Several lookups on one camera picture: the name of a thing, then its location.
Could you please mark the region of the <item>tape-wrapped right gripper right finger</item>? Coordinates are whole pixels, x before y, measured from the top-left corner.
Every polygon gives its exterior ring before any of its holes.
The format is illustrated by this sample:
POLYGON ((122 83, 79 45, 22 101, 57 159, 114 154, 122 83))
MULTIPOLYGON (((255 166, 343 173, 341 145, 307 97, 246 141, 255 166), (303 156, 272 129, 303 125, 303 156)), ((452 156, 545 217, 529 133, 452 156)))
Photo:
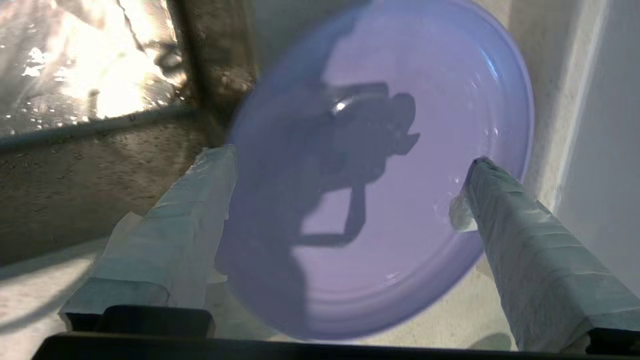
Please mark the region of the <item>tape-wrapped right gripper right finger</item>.
POLYGON ((482 240, 519 351, 639 352, 639 298, 491 159, 471 162, 449 221, 482 240))

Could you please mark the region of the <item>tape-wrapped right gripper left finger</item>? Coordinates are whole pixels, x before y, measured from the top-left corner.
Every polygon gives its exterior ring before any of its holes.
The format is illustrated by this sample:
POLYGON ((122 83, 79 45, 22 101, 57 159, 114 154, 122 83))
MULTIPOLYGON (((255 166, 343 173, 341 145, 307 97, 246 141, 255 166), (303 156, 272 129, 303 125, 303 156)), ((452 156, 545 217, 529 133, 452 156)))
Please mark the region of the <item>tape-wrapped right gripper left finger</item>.
POLYGON ((237 150, 206 148, 143 216, 126 214, 60 317, 119 305, 201 309, 238 178, 237 150))

